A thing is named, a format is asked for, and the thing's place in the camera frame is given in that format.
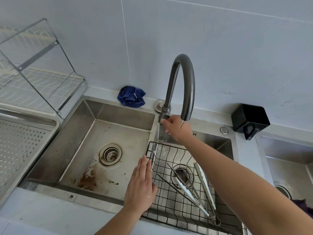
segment purple cloth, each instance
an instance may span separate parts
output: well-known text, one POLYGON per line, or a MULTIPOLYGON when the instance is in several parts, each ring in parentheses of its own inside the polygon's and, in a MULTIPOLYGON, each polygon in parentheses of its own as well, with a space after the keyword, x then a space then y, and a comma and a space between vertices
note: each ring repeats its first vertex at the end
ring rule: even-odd
POLYGON ((117 99, 124 106, 138 108, 145 104, 145 101, 143 100, 145 94, 146 93, 139 88, 125 86, 119 91, 117 99))
POLYGON ((311 218, 313 218, 313 209, 306 205, 306 200, 291 200, 295 205, 307 213, 311 218))

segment white countertop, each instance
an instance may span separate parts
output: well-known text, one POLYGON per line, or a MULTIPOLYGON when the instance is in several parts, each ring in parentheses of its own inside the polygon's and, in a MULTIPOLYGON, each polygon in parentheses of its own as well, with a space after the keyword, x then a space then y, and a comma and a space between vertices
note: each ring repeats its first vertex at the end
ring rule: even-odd
MULTIPOLYGON (((85 95, 117 101, 118 92, 89 87, 85 95)), ((154 99, 144 98, 144 108, 153 109, 154 99)), ((172 114, 180 114, 182 105, 172 104, 172 114)), ((194 108, 193 118, 232 126, 230 115, 194 108)), ((313 142, 313 132, 271 125, 266 132, 313 142)), ((239 163, 265 178, 255 137, 245 140, 236 133, 239 163)), ((0 234, 94 234, 114 214, 16 188, 0 208, 0 234)), ((131 234, 191 234, 140 220, 131 234)))

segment black container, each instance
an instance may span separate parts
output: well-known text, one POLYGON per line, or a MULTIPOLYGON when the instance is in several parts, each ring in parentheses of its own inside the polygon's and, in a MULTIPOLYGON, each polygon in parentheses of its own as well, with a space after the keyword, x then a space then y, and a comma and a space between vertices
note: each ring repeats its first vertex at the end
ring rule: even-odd
POLYGON ((241 104, 232 114, 233 130, 244 133, 246 140, 270 125, 265 109, 261 106, 241 104))

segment hand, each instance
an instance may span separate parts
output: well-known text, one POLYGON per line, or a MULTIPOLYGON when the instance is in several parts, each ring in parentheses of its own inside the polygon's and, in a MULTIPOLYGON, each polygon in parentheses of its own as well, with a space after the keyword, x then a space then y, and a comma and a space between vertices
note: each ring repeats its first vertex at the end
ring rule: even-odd
POLYGON ((161 123, 165 126, 165 132, 168 132, 176 141, 183 143, 188 136, 193 134, 191 126, 188 122, 184 122, 181 128, 182 119, 179 115, 172 115, 168 120, 161 119, 161 123))
POLYGON ((152 183, 151 160, 146 165, 147 157, 139 159, 131 180, 128 183, 124 208, 135 212, 139 217, 149 209, 157 194, 157 186, 152 183))

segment faucet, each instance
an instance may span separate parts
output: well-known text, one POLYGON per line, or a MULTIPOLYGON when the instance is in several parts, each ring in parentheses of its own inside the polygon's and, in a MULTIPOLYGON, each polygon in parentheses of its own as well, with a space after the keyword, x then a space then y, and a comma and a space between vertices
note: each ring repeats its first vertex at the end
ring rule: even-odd
POLYGON ((182 66, 182 73, 184 75, 184 102, 182 105, 182 114, 180 118, 182 123, 184 121, 189 121, 191 118, 191 113, 194 108, 195 99, 195 74, 194 67, 191 63, 190 58, 185 54, 178 55, 172 65, 172 70, 170 74, 170 81, 168 83, 167 93, 165 103, 162 106, 161 115, 159 122, 162 118, 168 119, 171 112, 171 100, 174 92, 174 87, 178 75, 180 66, 182 66))

